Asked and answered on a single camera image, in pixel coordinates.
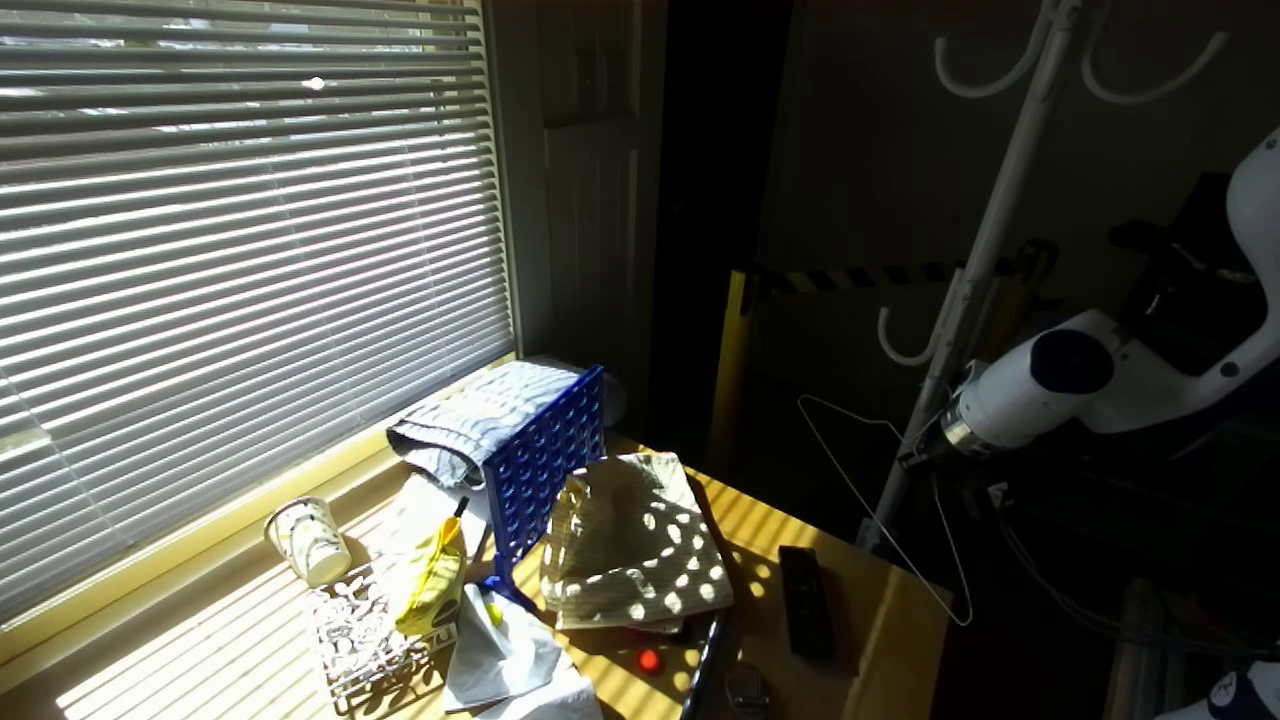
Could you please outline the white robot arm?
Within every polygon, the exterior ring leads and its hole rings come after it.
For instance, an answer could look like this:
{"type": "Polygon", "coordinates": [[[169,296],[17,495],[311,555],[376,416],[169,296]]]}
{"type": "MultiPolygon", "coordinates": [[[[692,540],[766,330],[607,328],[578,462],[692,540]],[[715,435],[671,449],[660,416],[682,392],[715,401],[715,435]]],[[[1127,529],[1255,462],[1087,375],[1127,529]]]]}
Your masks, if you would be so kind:
{"type": "Polygon", "coordinates": [[[1152,292],[1134,320],[1076,311],[992,364],[978,364],[953,392],[941,435],[961,451],[1023,449],[1063,425],[1124,435],[1197,416],[1280,360],[1280,133],[1267,133],[1224,178],[1211,207],[1239,260],[1243,296],[1224,288],[1188,296],[1224,344],[1179,360],[1156,334],[1152,292]]]}

